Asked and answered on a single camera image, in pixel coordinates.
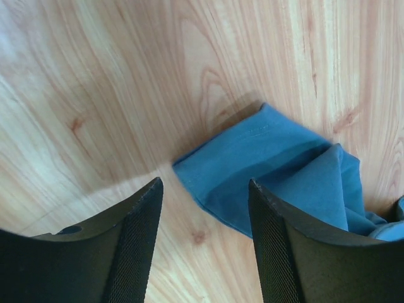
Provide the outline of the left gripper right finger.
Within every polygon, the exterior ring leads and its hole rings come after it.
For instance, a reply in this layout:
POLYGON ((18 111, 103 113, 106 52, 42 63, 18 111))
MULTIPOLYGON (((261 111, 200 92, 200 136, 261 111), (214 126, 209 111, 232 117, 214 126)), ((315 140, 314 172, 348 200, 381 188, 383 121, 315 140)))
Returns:
POLYGON ((403 241, 338 229, 256 181, 248 204, 265 302, 403 301, 403 241))

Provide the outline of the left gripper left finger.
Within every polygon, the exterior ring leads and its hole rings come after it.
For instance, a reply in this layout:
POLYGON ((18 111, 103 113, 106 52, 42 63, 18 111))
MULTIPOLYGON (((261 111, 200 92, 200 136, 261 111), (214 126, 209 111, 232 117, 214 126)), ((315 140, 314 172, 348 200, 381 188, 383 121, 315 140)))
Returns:
POLYGON ((155 178, 56 234, 1 231, 2 302, 143 302, 163 201, 155 178))

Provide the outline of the grey blue t shirt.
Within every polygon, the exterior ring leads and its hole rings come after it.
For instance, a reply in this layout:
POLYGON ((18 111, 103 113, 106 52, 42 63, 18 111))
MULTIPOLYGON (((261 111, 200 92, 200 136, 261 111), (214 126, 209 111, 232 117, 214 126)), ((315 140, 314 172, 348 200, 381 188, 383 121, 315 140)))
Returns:
POLYGON ((392 222, 365 209, 360 162, 268 104, 174 162, 197 205, 251 236, 251 179, 298 209, 347 232, 382 241, 403 238, 403 200, 392 222))

